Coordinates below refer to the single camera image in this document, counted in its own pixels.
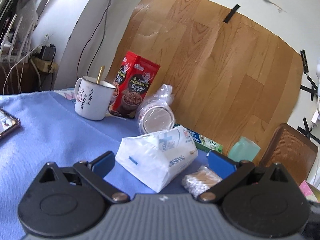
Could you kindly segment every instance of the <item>toothpaste box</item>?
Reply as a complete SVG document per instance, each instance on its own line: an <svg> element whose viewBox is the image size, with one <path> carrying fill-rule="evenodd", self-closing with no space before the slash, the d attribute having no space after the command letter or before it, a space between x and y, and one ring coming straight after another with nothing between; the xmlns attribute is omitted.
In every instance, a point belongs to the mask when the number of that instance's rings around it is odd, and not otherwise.
<svg viewBox="0 0 320 240"><path fill-rule="evenodd" d="M175 123L174 127L179 126L181 124ZM204 137L201 134L198 134L197 132L190 130L186 128L190 135L193 137L193 140L195 141L196 147L198 150L202 150L206 153L210 152L211 150L217 151L219 153L222 153L223 146L219 143L216 143L215 141L210 140L207 137Z"/></svg>

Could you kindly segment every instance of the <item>phone case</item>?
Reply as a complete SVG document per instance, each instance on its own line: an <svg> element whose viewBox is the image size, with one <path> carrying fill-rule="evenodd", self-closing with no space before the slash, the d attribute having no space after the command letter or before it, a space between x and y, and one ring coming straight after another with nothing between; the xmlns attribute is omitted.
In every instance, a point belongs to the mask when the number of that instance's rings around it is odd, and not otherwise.
<svg viewBox="0 0 320 240"><path fill-rule="evenodd" d="M12 126L10 128L8 128L7 130L4 130L3 132L0 133L0 139L2 139L4 136L11 133L12 131L14 131L16 128L18 128L20 126L20 119L14 117L13 115L4 111L2 108L0 108L0 113L7 116L12 121Z"/></svg>

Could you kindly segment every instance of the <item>chair backrest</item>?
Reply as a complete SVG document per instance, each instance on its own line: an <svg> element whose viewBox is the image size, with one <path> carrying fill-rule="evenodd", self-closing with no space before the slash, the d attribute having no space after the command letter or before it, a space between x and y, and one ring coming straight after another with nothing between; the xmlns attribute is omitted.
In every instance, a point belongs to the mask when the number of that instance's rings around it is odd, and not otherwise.
<svg viewBox="0 0 320 240"><path fill-rule="evenodd" d="M275 130L259 164L270 166L274 162L281 162L297 184L300 184L307 179L317 152L318 147L307 137L282 123Z"/></svg>

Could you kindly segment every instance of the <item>white plastic package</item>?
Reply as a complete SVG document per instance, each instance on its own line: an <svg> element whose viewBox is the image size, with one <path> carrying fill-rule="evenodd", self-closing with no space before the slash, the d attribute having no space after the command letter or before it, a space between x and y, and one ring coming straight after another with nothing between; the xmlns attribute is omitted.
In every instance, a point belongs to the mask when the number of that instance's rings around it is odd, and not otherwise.
<svg viewBox="0 0 320 240"><path fill-rule="evenodd" d="M201 166L197 172L186 175L181 184L183 187L196 198L212 186L222 181L214 171L206 166Z"/></svg>
<svg viewBox="0 0 320 240"><path fill-rule="evenodd" d="M141 134L173 128L175 118L169 107L173 97L172 86L164 84L155 94L143 100L137 112Z"/></svg>
<svg viewBox="0 0 320 240"><path fill-rule="evenodd" d="M196 145L183 126L138 137L123 138L116 161L159 193L198 156Z"/></svg>

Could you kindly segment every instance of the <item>blue cloth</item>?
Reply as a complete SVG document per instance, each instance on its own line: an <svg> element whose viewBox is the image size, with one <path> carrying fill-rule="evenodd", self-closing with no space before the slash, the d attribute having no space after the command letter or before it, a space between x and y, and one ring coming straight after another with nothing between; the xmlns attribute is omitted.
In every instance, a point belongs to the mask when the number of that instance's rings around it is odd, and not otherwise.
<svg viewBox="0 0 320 240"><path fill-rule="evenodd" d="M21 94L0 98L0 107L21 120L21 127L0 140L0 239L18 240L24 232L17 217L19 201L48 161L72 166L91 161L108 150L117 152L123 137L139 135L136 120L106 117L89 121L78 116L74 103L54 92ZM180 185L185 174L207 164L199 151L196 160L162 193L184 193ZM116 162L105 180L131 197L155 193Z"/></svg>

